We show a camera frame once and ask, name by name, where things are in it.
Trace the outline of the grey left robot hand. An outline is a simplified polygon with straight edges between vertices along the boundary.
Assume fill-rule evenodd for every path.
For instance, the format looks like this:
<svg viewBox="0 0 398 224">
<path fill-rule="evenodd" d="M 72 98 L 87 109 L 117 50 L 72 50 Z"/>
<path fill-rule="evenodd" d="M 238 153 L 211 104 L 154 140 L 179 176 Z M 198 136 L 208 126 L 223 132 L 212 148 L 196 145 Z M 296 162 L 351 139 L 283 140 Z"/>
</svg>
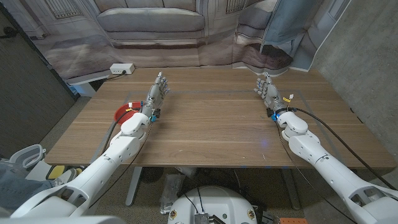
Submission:
<svg viewBox="0 0 398 224">
<path fill-rule="evenodd" d="M 147 117 L 151 117 L 155 110 L 159 110 L 162 106 L 166 94 L 170 91 L 168 88 L 168 80 L 159 72 L 154 84 L 146 96 L 146 100 L 142 106 L 141 113 Z"/>
</svg>

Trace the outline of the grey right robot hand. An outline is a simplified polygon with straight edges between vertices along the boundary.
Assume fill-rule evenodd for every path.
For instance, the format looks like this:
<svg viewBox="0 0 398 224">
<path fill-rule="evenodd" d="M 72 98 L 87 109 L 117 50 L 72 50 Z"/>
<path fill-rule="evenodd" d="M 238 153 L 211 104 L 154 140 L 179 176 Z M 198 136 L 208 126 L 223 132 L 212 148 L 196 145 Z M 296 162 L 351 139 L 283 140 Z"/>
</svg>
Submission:
<svg viewBox="0 0 398 224">
<path fill-rule="evenodd" d="M 254 91 L 262 98 L 267 111 L 267 116 L 277 119 L 282 113 L 287 112 L 287 107 L 273 84 L 271 76 L 266 72 L 265 79 L 258 78 Z"/>
</svg>

